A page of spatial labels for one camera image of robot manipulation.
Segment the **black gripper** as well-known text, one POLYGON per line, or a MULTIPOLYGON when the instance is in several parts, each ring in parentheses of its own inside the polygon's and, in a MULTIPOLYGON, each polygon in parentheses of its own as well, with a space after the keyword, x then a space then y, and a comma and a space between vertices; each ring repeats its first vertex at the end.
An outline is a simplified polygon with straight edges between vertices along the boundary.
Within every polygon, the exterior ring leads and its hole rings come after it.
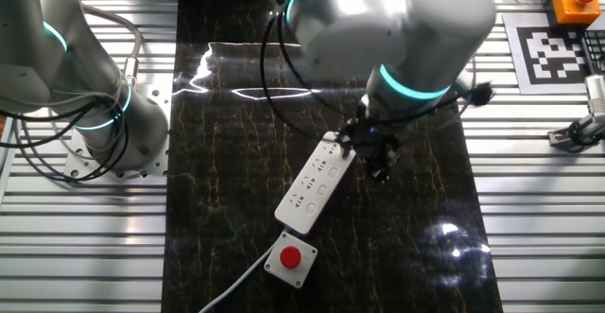
POLYGON ((385 183, 398 163, 398 138, 379 131, 364 116, 349 119, 347 131, 339 131, 336 142, 342 159, 347 159, 355 150, 358 156, 370 160, 369 176, 377 183, 385 183))

